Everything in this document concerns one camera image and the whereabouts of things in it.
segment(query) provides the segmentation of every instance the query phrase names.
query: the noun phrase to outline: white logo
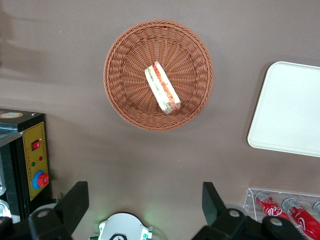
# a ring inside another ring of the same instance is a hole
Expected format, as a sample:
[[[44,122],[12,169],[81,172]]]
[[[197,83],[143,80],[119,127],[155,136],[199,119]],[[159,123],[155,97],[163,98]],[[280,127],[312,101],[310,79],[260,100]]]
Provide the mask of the white logo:
[[[0,115],[0,119],[15,119],[21,117],[23,114],[20,112],[6,112]]]
[[[305,220],[302,217],[299,217],[298,219],[298,225],[300,226],[300,228],[302,228],[302,230],[306,230],[306,223]]]
[[[268,211],[267,211],[268,216],[279,216],[282,213],[283,213],[283,210],[279,206],[274,206],[274,207],[268,209]]]

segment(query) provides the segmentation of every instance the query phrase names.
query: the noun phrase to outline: white tray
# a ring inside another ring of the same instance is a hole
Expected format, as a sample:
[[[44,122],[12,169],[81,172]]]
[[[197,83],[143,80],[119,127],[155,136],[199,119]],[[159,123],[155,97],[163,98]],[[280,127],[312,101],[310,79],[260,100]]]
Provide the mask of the white tray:
[[[247,140],[258,149],[320,157],[320,67],[271,65]]]

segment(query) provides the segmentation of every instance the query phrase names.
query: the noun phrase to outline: black machine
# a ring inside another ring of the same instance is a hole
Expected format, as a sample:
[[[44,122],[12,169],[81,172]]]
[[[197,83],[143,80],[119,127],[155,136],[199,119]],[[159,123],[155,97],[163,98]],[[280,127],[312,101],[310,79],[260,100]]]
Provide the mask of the black machine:
[[[88,183],[78,182],[54,209],[42,209],[13,224],[0,218],[1,240],[72,240],[89,207]],[[202,210],[207,221],[192,240],[304,240],[294,225],[280,217],[267,216],[262,223],[241,211],[226,208],[214,185],[204,182]]]
[[[0,109],[0,216],[24,220],[52,202],[45,115]]]

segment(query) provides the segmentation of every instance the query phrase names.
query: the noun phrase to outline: soda can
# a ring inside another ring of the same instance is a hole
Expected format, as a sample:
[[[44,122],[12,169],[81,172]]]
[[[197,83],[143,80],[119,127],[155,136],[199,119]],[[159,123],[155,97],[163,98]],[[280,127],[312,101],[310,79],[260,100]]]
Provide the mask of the soda can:
[[[320,201],[317,201],[317,202],[313,205],[313,211],[315,211],[317,214],[320,214]]]
[[[314,240],[320,240],[320,223],[294,198],[282,202],[283,210],[300,226],[303,232]]]
[[[255,201],[263,209],[265,215],[281,217],[290,221],[290,217],[283,211],[283,209],[276,203],[267,191],[260,191],[255,196]]]

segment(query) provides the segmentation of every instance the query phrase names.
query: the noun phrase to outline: wicker basket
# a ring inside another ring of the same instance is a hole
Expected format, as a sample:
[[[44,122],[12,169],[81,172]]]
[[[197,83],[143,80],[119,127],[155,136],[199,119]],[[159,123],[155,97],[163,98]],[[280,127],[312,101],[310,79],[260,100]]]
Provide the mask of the wicker basket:
[[[162,112],[144,70],[159,61],[181,100],[172,115]],[[212,91],[211,57],[199,37],[168,20],[134,25],[113,43],[104,65],[104,88],[118,114],[149,131],[169,131],[194,119]]]

